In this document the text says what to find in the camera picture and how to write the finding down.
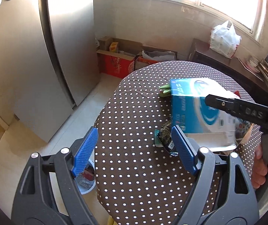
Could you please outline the person's right hand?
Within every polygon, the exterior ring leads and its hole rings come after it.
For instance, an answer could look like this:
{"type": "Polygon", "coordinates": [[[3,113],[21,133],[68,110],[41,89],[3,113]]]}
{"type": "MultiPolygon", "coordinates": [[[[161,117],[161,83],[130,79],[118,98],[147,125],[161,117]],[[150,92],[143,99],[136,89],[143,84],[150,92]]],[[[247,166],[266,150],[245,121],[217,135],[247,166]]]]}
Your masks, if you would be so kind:
{"type": "Polygon", "coordinates": [[[258,189],[266,182],[265,176],[267,173],[268,168],[263,160],[263,148],[262,145],[259,144],[255,149],[254,164],[251,175],[251,183],[255,189],[258,189]]]}

